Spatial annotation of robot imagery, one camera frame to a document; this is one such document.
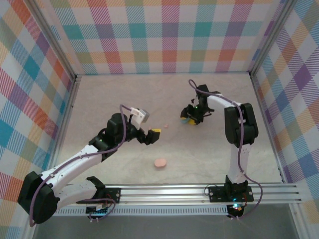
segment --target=yellow object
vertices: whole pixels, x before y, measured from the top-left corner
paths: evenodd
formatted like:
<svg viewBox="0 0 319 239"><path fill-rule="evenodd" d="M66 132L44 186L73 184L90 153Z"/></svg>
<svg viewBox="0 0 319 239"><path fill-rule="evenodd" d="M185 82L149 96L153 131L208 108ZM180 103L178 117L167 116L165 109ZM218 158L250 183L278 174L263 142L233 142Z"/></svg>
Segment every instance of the yellow object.
<svg viewBox="0 0 319 239"><path fill-rule="evenodd" d="M195 121L193 119L190 119L188 123L191 124L191 125L196 125L196 123L195 123Z"/></svg>
<svg viewBox="0 0 319 239"><path fill-rule="evenodd" d="M160 128L152 128L152 131L154 131L154 132L161 132L161 129Z"/></svg>

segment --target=pink disc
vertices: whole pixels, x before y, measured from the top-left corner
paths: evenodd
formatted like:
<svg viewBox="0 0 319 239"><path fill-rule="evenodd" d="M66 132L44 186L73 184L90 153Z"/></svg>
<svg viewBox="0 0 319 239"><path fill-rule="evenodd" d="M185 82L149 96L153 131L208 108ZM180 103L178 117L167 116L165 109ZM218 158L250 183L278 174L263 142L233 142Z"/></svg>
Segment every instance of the pink disc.
<svg viewBox="0 0 319 239"><path fill-rule="evenodd" d="M165 167L166 166L166 159L158 158L157 160L155 160L154 165L157 168Z"/></svg>

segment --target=white floor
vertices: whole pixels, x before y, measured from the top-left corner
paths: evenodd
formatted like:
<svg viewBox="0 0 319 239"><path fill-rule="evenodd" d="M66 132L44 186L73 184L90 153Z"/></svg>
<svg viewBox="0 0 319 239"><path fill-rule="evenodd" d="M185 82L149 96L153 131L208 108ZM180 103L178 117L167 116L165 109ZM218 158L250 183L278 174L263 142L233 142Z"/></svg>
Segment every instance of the white floor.
<svg viewBox="0 0 319 239"><path fill-rule="evenodd" d="M80 151L106 127L119 104L147 110L151 116L143 129L162 128L153 145L137 140L124 143L117 153L92 167L73 182L96 176L102 182L223 183L229 168L230 144L224 133L224 115L214 112L197 126L182 124L181 110L195 96L188 79L207 84L210 91L253 105L259 136L253 144L248 175L259 182L280 182L281 177L248 74L101 75L82 77L66 138L58 162ZM154 161L166 158L156 169Z"/></svg>

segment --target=small pink object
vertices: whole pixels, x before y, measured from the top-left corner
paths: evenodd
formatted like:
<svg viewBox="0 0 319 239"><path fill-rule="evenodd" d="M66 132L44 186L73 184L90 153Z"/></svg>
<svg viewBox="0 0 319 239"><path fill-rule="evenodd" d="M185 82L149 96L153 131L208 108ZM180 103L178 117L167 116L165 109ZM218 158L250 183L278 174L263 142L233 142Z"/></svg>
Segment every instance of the small pink object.
<svg viewBox="0 0 319 239"><path fill-rule="evenodd" d="M155 160L154 165L156 168L163 168L166 166L166 159L158 158L157 160Z"/></svg>

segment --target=purple cable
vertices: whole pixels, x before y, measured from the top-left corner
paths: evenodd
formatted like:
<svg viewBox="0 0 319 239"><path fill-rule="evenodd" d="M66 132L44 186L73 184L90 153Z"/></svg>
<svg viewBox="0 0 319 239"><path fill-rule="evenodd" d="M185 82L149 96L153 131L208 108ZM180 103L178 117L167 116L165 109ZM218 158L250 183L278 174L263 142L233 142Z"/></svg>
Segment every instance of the purple cable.
<svg viewBox="0 0 319 239"><path fill-rule="evenodd" d="M113 152L113 151L116 151L119 147L122 146L122 144L125 142L125 138L126 138L126 124L125 124L125 118L124 118L124 113L123 113L123 109L122 108L125 108L127 110L131 110L130 108L124 106L124 105L120 105L120 112L121 112L121 117L122 117L122 122L123 122L123 130L124 130L124 134L123 134L123 139L121 141L121 143L116 146L115 148L112 148L110 150L107 150L107 151L103 151L103 152L97 152L97 153L89 153L89 154L86 154L85 157L90 157L90 156L94 156L94 155L98 155L98 154L104 154L104 153L110 153L110 152ZM43 182L38 186L38 188L36 189L36 191L34 192L34 195L32 197L32 200L31 200L31 204L30 204L30 212L29 212L29 224L30 224L30 227L33 227L35 225L35 223L33 222L33 209L34 209L34 203L35 203L35 199L36 199L36 196L38 195L40 189L43 187L43 185L50 179L52 178L51 175L54 175L54 174L57 174L58 171L60 171L62 168L66 167L67 165L69 165L70 163L74 162L75 160L78 160L80 159L81 156L77 156L77 157L74 157L72 158L71 160L65 162L64 164L62 164L60 167L58 167L56 170L54 170L46 179L43 180Z"/></svg>
<svg viewBox="0 0 319 239"><path fill-rule="evenodd" d="M261 200L262 200L262 198L263 198L263 187L261 186L261 184L258 183L258 182L256 182L255 180L252 180L250 177L248 177L248 176L246 175L246 173L244 173L244 170L243 170L243 168L242 168L241 165L240 165L240 153L241 153L241 149L242 149L243 144L244 144L244 118L243 118L243 113L242 113L242 111L241 111L239 105L236 104L235 102L229 100L228 98L226 98L226 97L224 97L224 96L221 96L221 95L217 95L217 94L213 94L213 93L210 93L210 92L205 92L205 91L201 91L201 90L197 89L197 85L196 85L196 83L195 83L192 79L190 79L190 80L188 81L188 83L189 83L190 86L191 86L192 88L194 88L197 92L200 92L200 93L203 93L203 94L207 94L207 95L210 95L210 96L219 97L219 98L221 98L221 99L223 99L223 100L225 100L225 101L231 103L232 105L234 105L234 106L237 107L237 109L238 109L239 117L240 117L240 132L241 132L241 134L240 134L240 142L239 142L239 149L238 149L238 155L237 155L238 167L239 167L240 171L243 173L243 175L244 175L249 181L251 181L251 182L253 182L253 183L256 183L256 184L259 186L259 188L260 188L260 198L259 198L258 202L256 203L256 205L254 206L254 208L253 208L251 211L249 211L248 213L246 213L245 215L243 215L243 216L241 217L241 218L243 218L243 217L249 215L250 213L252 213L252 211L254 211L254 210L258 207L258 205L260 204L260 202L261 202Z"/></svg>
<svg viewBox="0 0 319 239"><path fill-rule="evenodd" d="M111 214L113 212L113 210L115 209L115 205L116 205L116 202L115 200L111 199L111 198L103 198L103 199L86 199L86 200L83 200L83 202L97 202L97 201L111 201L113 203L113 207L112 209L107 213L105 214L104 216L102 216L101 218L98 218L98 219L95 219L97 222L99 222L100 220L103 220L104 218L106 218L109 214ZM92 217L91 217L92 213L89 214L89 219L91 220L91 222L94 220Z"/></svg>

